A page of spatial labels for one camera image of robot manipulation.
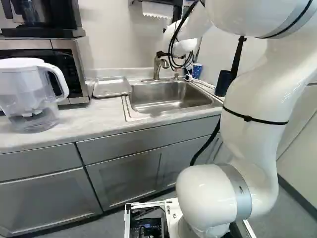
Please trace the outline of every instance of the coffee maker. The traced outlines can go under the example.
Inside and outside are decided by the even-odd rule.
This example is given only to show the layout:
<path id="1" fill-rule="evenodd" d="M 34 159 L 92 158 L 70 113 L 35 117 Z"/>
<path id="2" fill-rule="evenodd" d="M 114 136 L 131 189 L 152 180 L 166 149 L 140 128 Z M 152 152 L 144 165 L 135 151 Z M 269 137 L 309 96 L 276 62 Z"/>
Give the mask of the coffee maker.
<path id="1" fill-rule="evenodd" d="M 77 0 L 1 0 L 7 19 L 21 23 L 2 28 L 7 37 L 74 38 L 85 36 Z"/>

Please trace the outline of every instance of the stainless steel sink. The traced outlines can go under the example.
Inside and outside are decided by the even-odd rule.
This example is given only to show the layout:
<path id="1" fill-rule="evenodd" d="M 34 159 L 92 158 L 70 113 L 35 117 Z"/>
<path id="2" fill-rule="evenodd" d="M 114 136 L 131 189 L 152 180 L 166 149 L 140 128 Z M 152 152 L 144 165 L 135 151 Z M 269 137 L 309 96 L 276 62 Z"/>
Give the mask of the stainless steel sink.
<path id="1" fill-rule="evenodd" d="M 130 95 L 123 98 L 127 120 L 222 106 L 218 99 L 184 81 L 141 83 L 131 88 Z"/>

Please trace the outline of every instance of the sink basin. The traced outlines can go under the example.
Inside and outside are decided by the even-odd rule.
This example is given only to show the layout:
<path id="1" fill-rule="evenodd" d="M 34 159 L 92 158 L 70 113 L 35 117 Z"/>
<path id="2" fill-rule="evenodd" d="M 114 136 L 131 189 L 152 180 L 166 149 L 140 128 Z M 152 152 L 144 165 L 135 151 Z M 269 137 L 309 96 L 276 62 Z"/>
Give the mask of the sink basin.
<path id="1" fill-rule="evenodd" d="M 183 81 L 152 82 L 131 85 L 131 108 L 141 114 L 160 116 L 164 112 L 204 105 L 221 107 L 221 103 Z"/>

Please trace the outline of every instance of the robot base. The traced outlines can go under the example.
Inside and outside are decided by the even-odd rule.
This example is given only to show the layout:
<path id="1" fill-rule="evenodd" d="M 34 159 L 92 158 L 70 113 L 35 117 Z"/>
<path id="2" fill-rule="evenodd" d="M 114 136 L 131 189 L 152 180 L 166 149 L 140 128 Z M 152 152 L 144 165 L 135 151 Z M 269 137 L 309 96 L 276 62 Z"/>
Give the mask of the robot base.
<path id="1" fill-rule="evenodd" d="M 160 238 L 220 238 L 229 232 L 229 224 L 214 227 L 205 233 L 195 232 L 185 221 L 177 198 L 159 202 L 127 203 L 124 221 L 124 238 L 156 238 L 152 234 L 157 234 L 158 231 Z M 141 231 L 141 226 L 148 233 Z"/>

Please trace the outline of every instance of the paper towel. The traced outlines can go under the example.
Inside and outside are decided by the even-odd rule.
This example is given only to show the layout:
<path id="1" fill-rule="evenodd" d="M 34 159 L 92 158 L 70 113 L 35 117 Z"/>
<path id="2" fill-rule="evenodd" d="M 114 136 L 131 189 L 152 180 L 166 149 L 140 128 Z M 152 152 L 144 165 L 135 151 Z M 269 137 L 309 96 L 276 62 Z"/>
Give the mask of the paper towel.
<path id="1" fill-rule="evenodd" d="M 144 16 L 172 19 L 174 6 L 151 1 L 142 1 L 142 11 Z"/>

